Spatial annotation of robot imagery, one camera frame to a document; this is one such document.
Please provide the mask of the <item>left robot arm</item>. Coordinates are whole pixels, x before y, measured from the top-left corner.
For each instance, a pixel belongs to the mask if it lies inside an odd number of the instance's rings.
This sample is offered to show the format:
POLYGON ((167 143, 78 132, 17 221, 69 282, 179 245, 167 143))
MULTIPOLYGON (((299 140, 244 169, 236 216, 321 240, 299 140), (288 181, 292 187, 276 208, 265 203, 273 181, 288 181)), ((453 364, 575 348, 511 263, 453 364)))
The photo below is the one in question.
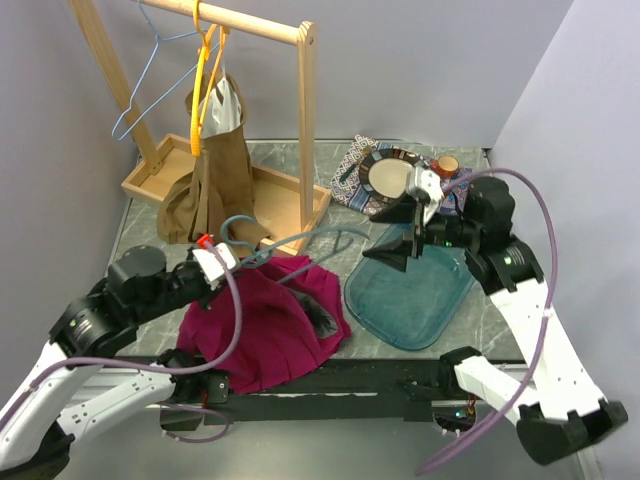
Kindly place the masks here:
POLYGON ((145 407, 175 406, 198 392, 199 380, 235 349, 242 315, 235 315, 222 354, 204 362, 169 350, 149 365, 117 359, 140 326, 188 304, 207 306, 223 284, 240 301, 233 277, 241 263, 225 243, 210 239, 173 270, 164 252, 129 249, 89 294, 71 302, 49 333, 33 369, 1 411, 1 476, 53 479, 71 454, 145 407))

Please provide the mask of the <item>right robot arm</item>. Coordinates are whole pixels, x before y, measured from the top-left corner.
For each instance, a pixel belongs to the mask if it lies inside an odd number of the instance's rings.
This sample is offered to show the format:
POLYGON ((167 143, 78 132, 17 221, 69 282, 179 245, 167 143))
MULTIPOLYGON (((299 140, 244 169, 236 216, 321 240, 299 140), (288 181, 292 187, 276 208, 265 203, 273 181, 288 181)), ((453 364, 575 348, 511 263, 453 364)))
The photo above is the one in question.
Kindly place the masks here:
POLYGON ((492 176, 474 178, 462 212, 437 212, 436 189, 413 181, 406 193, 371 216, 383 224, 407 224, 402 237, 365 251, 367 258, 404 271, 426 246, 458 247, 488 299, 506 321, 528 370, 521 381, 493 365, 473 347, 442 355, 432 389, 460 398, 465 393, 492 413, 438 452, 427 473, 479 440, 501 418, 516 428, 528 456, 550 465, 591 447, 628 420, 624 405, 609 400, 580 361, 555 309, 554 276, 546 277, 531 248, 511 231, 515 200, 492 176))

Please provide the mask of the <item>tan skirt with white lining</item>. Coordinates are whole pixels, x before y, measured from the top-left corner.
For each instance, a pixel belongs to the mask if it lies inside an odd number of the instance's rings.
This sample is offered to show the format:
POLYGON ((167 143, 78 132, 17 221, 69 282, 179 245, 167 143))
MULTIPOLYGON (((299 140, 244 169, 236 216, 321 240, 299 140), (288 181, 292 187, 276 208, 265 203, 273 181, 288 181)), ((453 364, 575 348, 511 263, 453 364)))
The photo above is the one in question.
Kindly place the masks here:
POLYGON ((157 233, 169 244, 194 243, 205 234, 221 236, 224 221, 236 215, 228 236, 254 247, 270 236, 253 222, 255 192, 249 150, 244 138, 246 104, 237 82, 225 74, 212 89, 201 154, 192 172, 176 180, 157 214, 157 233))

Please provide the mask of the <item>magenta garment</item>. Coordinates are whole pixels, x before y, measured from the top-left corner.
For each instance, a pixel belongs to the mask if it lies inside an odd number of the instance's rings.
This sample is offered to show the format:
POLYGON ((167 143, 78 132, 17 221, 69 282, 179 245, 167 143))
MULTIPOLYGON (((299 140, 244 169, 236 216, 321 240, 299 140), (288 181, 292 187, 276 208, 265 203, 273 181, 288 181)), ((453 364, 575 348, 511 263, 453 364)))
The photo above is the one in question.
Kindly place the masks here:
POLYGON ((219 364, 231 389, 255 393, 289 383, 320 367, 351 336, 336 274, 307 256, 275 258, 235 275, 242 328, 219 364))

